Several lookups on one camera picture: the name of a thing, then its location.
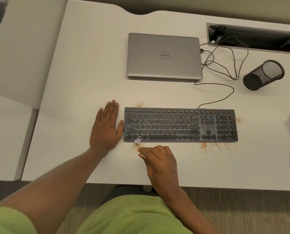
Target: black mesh pencil cup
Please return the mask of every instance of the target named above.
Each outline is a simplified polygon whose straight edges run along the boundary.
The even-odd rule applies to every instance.
[[[258,90],[261,87],[283,78],[285,70],[282,65],[273,60],[267,60],[262,65],[244,76],[244,85],[249,90]]]

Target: silver laptop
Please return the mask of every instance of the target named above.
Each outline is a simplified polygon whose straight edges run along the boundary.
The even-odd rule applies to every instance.
[[[127,76],[202,79],[199,39],[130,33]]]

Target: hand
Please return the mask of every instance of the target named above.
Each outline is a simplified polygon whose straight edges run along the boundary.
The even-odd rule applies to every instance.
[[[123,120],[119,122],[116,131],[116,119],[119,104],[115,100],[108,102],[103,111],[99,109],[90,137],[91,148],[100,151],[103,156],[116,147],[124,130]]]
[[[142,147],[138,151],[139,157],[145,157],[143,160],[153,188],[165,202],[175,199],[182,188],[179,185],[176,159],[170,148],[159,145],[154,148]]]

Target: forearm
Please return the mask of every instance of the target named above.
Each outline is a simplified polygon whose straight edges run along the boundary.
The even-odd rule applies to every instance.
[[[195,207],[183,189],[164,200],[174,215],[194,234],[219,234],[207,218]]]
[[[91,148],[0,202],[30,218],[38,234],[55,233],[105,152]]]

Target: green shirt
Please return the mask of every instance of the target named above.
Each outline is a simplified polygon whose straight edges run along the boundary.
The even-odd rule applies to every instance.
[[[160,197],[124,195],[93,212],[77,234],[191,234]],[[23,213],[0,207],[0,234],[37,234]]]

